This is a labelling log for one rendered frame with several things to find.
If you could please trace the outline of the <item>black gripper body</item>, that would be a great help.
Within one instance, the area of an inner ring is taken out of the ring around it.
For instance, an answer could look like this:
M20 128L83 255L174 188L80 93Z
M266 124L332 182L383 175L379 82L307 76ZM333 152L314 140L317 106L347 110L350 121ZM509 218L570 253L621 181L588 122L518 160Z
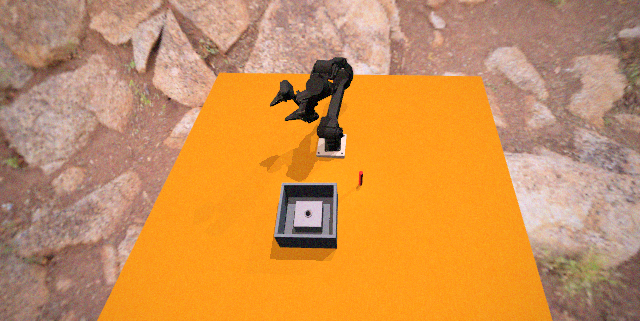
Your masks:
M286 100L293 100L298 106L300 105L301 101L299 101L300 98L302 97L307 97L309 96L309 99L312 103L314 103L314 105L317 105L319 100L317 99L316 96L311 95L307 92L307 90L303 90L303 91L296 91L296 95L294 93L294 89L293 86L290 84L290 82L288 80L283 80L280 82L280 90L281 90L281 94L282 96L286 99Z

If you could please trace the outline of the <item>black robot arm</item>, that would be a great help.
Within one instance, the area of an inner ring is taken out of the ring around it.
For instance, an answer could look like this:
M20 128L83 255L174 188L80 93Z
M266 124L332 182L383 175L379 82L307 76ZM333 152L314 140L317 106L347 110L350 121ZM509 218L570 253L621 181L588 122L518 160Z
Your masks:
M333 80L333 83L328 80ZM321 117L317 127L318 137L325 139L325 152L341 151L343 128L339 126L338 116L344 92L352 80L353 69L347 59L335 57L331 60L317 60L306 82L307 92L316 96L319 101L332 95L327 115ZM298 102L300 101L298 116L310 122L319 119L319 114L314 109L318 104L314 105L309 96L300 98Z

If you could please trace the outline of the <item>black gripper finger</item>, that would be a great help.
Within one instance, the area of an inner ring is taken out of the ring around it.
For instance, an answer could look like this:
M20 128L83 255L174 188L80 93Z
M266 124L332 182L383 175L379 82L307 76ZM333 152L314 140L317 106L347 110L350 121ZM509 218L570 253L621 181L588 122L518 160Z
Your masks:
M281 90L279 90L279 92L277 93L275 98L270 103L270 107L275 106L275 105L277 105L277 104L279 104L281 102L287 102L287 100L282 96Z
M292 112L290 115L288 115L284 120L285 121L291 121L291 120L302 120L302 121L304 121L300 116L298 116L298 114L297 114L298 109L295 110L294 112ZM307 121L304 121L304 122L307 122Z

